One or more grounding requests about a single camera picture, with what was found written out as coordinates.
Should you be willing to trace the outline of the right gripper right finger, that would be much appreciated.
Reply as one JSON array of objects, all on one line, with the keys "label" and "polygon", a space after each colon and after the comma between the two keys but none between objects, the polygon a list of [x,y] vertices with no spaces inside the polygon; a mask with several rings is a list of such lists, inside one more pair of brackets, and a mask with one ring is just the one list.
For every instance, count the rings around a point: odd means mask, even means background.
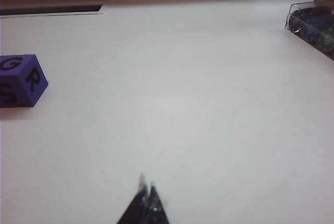
[{"label": "right gripper right finger", "polygon": [[168,217],[164,210],[162,200],[154,183],[150,185],[148,205],[146,212],[146,223],[149,224],[169,224]]}]

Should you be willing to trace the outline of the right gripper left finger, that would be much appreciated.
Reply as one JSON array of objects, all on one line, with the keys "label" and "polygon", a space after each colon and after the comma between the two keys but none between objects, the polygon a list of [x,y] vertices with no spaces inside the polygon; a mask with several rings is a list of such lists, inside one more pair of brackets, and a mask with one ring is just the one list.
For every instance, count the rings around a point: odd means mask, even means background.
[{"label": "right gripper left finger", "polygon": [[120,217],[118,224],[139,224],[144,220],[148,205],[148,185],[143,173],[139,176],[138,190],[126,210]]}]

